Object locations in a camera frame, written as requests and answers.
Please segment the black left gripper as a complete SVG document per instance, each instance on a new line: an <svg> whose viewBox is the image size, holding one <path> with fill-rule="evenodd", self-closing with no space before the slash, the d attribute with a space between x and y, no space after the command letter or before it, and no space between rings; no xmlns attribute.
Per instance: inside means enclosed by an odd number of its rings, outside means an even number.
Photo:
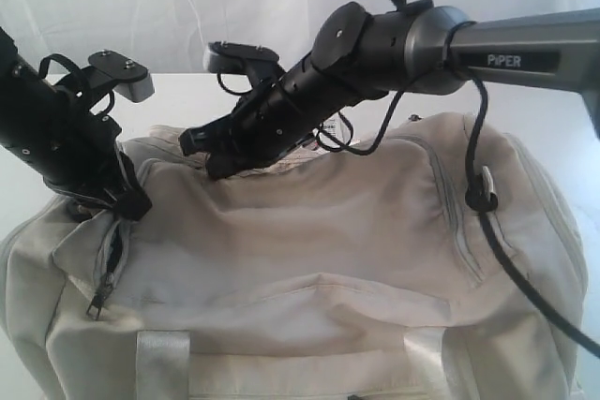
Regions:
<svg viewBox="0 0 600 400"><path fill-rule="evenodd" d="M111 210L140 221L152 201L136 190L133 164L118 149L121 127L109 115L114 91L95 94L89 79L67 76L55 85L37 77L1 78L1 146L39 173L52 190L69 199L72 220L101 212L80 199L115 199Z"/></svg>

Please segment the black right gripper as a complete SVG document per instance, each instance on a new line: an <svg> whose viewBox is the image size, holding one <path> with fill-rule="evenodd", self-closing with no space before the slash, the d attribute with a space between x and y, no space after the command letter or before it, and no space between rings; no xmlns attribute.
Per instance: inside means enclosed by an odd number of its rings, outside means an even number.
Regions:
<svg viewBox="0 0 600 400"><path fill-rule="evenodd" d="M356 104L356 90L313 65L309 55L289 71L277 65L247 69L252 90L228 116L180 135L184 156L211 154L205 169L222 180L273 165L339 110Z"/></svg>

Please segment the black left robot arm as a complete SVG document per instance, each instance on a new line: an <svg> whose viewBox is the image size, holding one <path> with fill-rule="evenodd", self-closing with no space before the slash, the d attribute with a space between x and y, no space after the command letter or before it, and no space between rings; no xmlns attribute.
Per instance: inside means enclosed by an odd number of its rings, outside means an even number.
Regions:
<svg viewBox="0 0 600 400"><path fill-rule="evenodd" d="M110 113L117 95L139 103L153 93L149 70L118 52L96 52L87 67L53 53L32 67L1 35L1 145L85 207L128 220L150 210Z"/></svg>

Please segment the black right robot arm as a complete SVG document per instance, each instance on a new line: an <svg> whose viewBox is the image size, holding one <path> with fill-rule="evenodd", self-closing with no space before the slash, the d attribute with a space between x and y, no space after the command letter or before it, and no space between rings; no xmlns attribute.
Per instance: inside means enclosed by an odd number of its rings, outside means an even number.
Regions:
<svg viewBox="0 0 600 400"><path fill-rule="evenodd" d="M185 155L208 154L215 179L274 164L344 108L392 92L446 96L472 79L576 93L599 121L597 9L472 22L430 0L378 15L351 2L289 69L248 45L210 52L211 72L251 83L230 113L179 138Z"/></svg>

